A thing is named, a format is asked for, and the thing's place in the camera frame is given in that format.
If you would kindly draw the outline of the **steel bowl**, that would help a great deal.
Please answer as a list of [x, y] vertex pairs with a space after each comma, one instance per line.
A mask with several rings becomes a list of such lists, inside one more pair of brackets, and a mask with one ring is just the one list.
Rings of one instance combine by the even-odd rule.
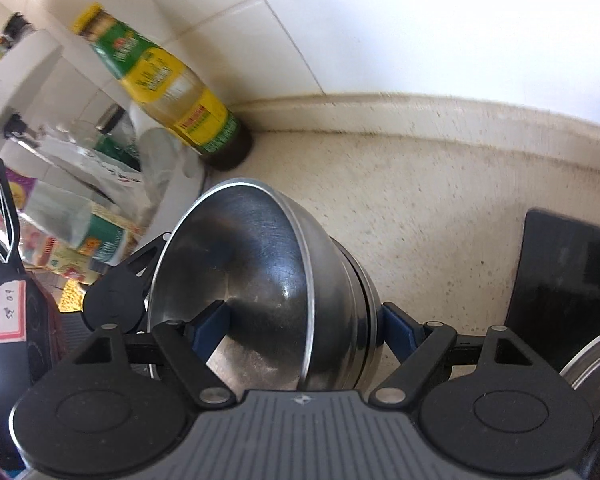
[[230, 328], [208, 361], [235, 392], [342, 387], [351, 338], [341, 259], [293, 200], [249, 179], [204, 193], [151, 284], [148, 324], [189, 321], [215, 300]]
[[310, 274], [306, 348], [298, 388], [364, 391], [378, 369], [380, 299], [373, 281], [347, 248], [331, 240], [323, 262]]

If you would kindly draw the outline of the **clear fish sauce bottle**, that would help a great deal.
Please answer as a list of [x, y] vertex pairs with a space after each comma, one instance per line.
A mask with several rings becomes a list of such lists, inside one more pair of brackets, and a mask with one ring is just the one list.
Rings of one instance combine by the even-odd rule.
[[41, 180], [21, 208], [23, 218], [69, 248], [116, 266], [137, 245], [135, 226], [89, 198]]

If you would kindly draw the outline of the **clear plastic bag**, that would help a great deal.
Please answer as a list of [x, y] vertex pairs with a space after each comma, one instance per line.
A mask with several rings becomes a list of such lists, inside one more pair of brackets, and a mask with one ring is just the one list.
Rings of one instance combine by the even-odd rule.
[[51, 162], [85, 184], [96, 188], [114, 203], [129, 220], [148, 226], [155, 206], [146, 194], [142, 174], [94, 148], [82, 148], [66, 140], [60, 132], [41, 129], [38, 150]]

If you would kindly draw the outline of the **white round tray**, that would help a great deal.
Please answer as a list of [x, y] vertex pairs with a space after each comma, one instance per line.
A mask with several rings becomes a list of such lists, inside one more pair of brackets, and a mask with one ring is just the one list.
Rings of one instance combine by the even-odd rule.
[[207, 167], [198, 153], [171, 133], [152, 128], [140, 135], [140, 166], [150, 199], [138, 247], [171, 232], [202, 193]]

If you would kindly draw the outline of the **black induction cooktop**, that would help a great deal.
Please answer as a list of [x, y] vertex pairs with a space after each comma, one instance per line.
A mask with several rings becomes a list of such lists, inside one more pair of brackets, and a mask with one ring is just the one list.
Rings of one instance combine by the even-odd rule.
[[527, 211], [505, 325], [555, 370], [600, 336], [600, 226]]

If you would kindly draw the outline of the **yellow green oil bottle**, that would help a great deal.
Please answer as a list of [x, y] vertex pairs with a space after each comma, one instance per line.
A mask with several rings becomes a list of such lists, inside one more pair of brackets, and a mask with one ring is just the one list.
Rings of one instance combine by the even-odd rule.
[[247, 158], [253, 147], [248, 128], [174, 54], [98, 3], [76, 18], [72, 30], [90, 44], [131, 100], [208, 166], [228, 171]]

